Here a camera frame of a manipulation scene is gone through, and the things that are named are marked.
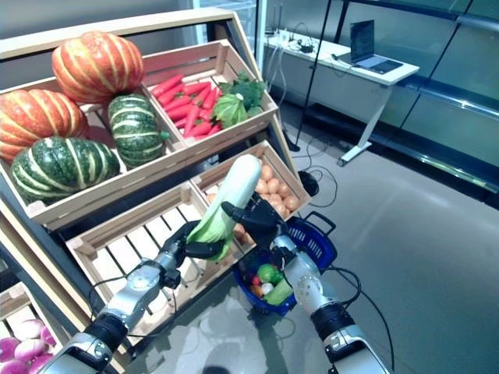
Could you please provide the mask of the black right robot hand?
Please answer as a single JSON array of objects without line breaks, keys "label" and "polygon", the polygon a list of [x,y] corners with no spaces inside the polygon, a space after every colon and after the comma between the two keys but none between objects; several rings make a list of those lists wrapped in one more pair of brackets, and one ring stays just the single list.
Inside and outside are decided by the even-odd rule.
[{"label": "black right robot hand", "polygon": [[288,226],[273,206],[254,192],[244,208],[229,201],[221,203],[223,211],[236,223],[241,224],[255,243],[270,249],[276,238],[288,234]]}]

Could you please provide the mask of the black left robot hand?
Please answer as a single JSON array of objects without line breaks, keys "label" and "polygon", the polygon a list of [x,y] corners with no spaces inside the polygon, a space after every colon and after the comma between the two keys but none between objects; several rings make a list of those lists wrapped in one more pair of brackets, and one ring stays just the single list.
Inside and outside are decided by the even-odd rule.
[{"label": "black left robot hand", "polygon": [[219,260],[227,252],[233,228],[221,223],[189,221],[165,241],[156,260],[166,270],[179,268],[186,257]]}]

